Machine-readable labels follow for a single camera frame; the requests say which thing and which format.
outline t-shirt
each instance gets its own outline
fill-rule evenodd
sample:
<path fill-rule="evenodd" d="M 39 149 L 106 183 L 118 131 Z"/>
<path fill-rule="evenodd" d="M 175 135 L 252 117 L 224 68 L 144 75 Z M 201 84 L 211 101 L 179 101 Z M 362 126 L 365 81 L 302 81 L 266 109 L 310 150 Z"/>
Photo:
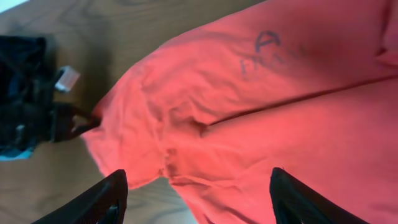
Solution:
<path fill-rule="evenodd" d="M 84 134 L 104 175 L 170 179 L 199 223 L 275 223 L 281 167 L 398 223 L 398 1 L 268 0 L 132 66 Z"/>

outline wooden table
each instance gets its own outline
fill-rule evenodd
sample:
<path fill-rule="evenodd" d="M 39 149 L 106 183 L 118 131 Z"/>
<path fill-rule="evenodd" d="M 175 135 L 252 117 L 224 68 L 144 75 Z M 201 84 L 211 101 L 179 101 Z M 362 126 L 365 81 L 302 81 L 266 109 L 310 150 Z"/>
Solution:
<path fill-rule="evenodd" d="M 166 40 L 260 1 L 30 0 L 0 14 L 0 34 L 46 37 L 49 59 L 82 74 L 57 100 L 90 110 Z M 80 139 L 42 144 L 29 160 L 0 162 L 0 223 L 31 223 L 101 178 Z M 166 179 L 129 193 L 125 224 L 195 222 Z"/>

